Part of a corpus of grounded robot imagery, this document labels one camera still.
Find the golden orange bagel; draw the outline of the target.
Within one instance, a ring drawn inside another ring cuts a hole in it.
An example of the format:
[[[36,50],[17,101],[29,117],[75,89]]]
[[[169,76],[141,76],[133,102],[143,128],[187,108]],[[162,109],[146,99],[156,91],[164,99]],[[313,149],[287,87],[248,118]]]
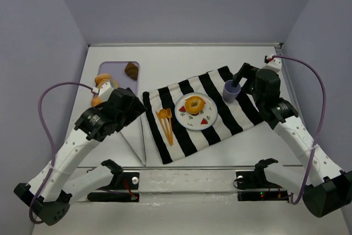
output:
[[[192,96],[185,101],[185,110],[189,114],[196,115],[200,113],[205,106],[205,101],[202,97]]]

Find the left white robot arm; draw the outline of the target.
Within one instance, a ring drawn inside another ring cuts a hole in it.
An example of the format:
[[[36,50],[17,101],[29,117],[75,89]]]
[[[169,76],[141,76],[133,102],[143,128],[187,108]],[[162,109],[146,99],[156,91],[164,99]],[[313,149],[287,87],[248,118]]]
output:
[[[70,179],[82,160],[105,138],[121,131],[146,111],[130,89],[113,89],[108,96],[105,102],[82,113],[63,146],[35,178],[14,188],[14,194],[29,207],[30,216],[37,216],[35,224],[55,225],[80,198],[96,189],[127,183],[123,168],[112,160]]]

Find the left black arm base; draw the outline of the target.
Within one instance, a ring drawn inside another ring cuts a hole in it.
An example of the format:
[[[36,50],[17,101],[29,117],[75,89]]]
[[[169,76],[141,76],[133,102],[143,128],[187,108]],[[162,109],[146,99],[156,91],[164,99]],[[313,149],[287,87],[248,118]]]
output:
[[[112,171],[111,182],[87,195],[89,202],[97,203],[138,203],[139,172],[127,172],[112,160],[105,160],[101,165]]]

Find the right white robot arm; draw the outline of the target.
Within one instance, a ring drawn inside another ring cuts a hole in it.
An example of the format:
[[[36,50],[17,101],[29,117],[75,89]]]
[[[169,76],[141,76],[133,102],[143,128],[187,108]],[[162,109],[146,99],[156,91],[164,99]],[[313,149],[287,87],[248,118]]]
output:
[[[310,184],[302,184],[296,173],[279,166],[277,161],[266,159],[256,164],[257,180],[275,183],[292,193],[304,188],[302,199],[316,217],[323,217],[351,203],[351,172],[334,163],[314,142],[297,110],[280,96],[279,75],[265,68],[244,63],[233,76],[233,83],[246,82],[242,92],[251,95],[260,117],[290,147],[303,167],[309,170]]]

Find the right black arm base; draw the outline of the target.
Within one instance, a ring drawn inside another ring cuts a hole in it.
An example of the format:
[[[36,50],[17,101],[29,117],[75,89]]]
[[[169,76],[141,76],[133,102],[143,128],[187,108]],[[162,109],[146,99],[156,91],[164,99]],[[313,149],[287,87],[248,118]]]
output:
[[[237,172],[233,186],[238,190],[238,201],[289,201],[288,192],[265,176],[264,169],[277,163],[273,158],[259,160],[253,170]]]

